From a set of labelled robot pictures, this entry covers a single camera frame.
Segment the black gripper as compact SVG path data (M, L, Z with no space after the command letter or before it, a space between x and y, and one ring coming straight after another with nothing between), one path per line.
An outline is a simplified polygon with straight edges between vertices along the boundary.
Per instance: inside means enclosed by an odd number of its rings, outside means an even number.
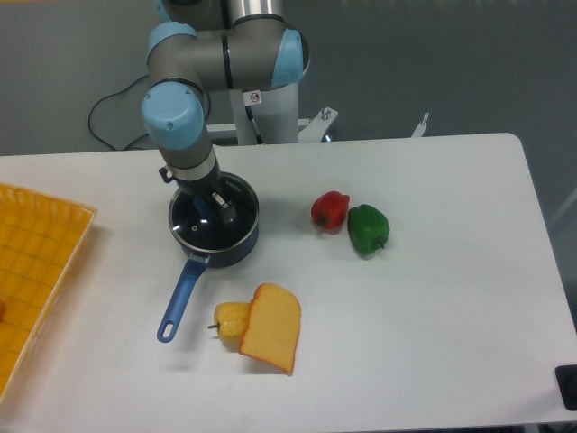
M213 219L216 213L224 225L229 225L237 218L235 204L221 194L219 168L212 169L200 180L181 180L169 170L168 166L161 167L159 174L166 184L175 182L184 193L194 196L193 206L200 219ZM203 198L210 196L213 208Z

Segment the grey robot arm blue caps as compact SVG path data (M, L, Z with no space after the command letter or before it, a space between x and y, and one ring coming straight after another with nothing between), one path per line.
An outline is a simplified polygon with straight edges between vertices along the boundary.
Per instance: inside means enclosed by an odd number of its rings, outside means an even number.
M206 127L210 91L276 92L293 88L309 62L302 33L281 1L158 1L150 34L145 129L166 162L167 182L191 198L222 192Z

